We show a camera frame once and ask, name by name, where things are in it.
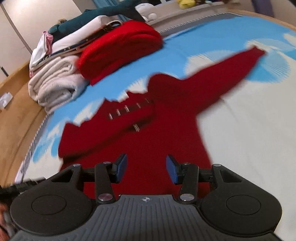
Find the dark red knit sweater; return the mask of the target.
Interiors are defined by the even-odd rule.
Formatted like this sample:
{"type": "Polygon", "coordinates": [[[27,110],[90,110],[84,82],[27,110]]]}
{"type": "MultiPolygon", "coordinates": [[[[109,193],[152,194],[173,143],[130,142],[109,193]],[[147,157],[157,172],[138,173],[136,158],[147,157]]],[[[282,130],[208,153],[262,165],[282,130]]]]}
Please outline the dark red knit sweater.
{"type": "Polygon", "coordinates": [[[210,168],[196,117],[240,83],[264,54],[253,47],[182,80],[158,73],[145,93],[105,100],[90,120],[65,125],[58,147],[63,168],[74,163],[93,168],[124,153],[127,168],[112,186],[115,195],[177,195],[166,157],[210,168]]]}

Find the folded white pink clothes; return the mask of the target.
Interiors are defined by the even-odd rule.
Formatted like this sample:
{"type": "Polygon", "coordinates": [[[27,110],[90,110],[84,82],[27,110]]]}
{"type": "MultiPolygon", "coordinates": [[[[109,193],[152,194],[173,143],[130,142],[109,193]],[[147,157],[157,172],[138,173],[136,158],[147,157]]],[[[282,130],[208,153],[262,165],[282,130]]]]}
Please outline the folded white pink clothes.
{"type": "Polygon", "coordinates": [[[53,34],[44,31],[31,55],[30,77],[33,77],[42,66],[52,59],[79,53],[92,41],[121,25],[122,21],[120,20],[113,20],[108,16],[97,16],[56,42],[53,41],[53,34]]]}

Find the blue and white bedsheet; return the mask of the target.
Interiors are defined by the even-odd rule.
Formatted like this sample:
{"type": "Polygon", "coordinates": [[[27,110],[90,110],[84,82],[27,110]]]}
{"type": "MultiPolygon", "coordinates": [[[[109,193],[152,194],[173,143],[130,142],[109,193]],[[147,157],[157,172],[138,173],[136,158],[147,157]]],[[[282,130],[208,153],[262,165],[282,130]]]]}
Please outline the blue and white bedsheet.
{"type": "Polygon", "coordinates": [[[210,159],[274,195],[282,205],[276,234],[295,240],[295,31],[260,17],[218,14],[173,26],[163,48],[89,86],[39,127],[15,181],[58,172],[58,144],[67,121],[80,124],[105,98],[144,92],[151,75],[178,78],[258,46],[266,55],[236,89],[198,117],[210,159]]]}

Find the crumpled white paper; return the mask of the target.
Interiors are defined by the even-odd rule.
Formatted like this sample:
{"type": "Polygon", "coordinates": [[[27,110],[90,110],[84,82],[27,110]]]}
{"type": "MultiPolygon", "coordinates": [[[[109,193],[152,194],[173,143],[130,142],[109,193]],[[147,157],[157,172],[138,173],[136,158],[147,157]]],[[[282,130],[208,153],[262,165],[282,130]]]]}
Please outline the crumpled white paper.
{"type": "Polygon", "coordinates": [[[11,102],[13,96],[10,92],[4,93],[0,98],[0,109],[3,110],[11,102]]]}

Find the folded beige blanket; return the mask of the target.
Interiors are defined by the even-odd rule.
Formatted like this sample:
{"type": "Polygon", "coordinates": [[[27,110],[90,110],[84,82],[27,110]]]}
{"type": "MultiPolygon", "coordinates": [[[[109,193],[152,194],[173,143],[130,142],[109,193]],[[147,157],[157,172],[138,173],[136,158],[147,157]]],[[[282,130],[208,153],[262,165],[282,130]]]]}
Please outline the folded beige blanket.
{"type": "Polygon", "coordinates": [[[57,57],[41,68],[29,81],[29,96],[51,114],[76,99],[88,85],[80,74],[76,55],[57,57]]]}

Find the folded bright red sweater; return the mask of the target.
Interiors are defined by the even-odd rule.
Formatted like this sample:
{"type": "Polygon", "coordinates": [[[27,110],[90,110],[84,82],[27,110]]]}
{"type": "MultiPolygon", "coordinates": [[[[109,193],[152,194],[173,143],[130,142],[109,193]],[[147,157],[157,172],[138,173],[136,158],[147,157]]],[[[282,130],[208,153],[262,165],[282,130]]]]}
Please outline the folded bright red sweater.
{"type": "Polygon", "coordinates": [[[90,85],[95,85],[122,66],[152,54],[162,46],[163,39],[153,27],[127,21],[86,47],[76,66],[90,85]]]}

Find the yellow plush toy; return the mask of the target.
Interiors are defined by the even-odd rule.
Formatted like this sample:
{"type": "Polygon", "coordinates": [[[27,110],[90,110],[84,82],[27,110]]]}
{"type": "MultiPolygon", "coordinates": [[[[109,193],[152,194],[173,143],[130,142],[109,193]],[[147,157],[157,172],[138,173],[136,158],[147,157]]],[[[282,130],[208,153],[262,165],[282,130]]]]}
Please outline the yellow plush toy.
{"type": "Polygon", "coordinates": [[[192,8],[196,5],[195,0],[177,0],[177,3],[181,9],[192,8]]]}

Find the white plush toy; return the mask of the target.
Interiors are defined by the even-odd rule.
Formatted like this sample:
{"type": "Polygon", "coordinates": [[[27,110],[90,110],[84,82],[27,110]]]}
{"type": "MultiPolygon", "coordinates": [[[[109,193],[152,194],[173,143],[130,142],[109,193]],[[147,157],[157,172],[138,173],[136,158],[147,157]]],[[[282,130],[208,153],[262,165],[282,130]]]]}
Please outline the white plush toy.
{"type": "Polygon", "coordinates": [[[135,9],[143,17],[146,22],[156,20],[158,18],[156,14],[156,7],[149,3],[138,4],[135,9]]]}

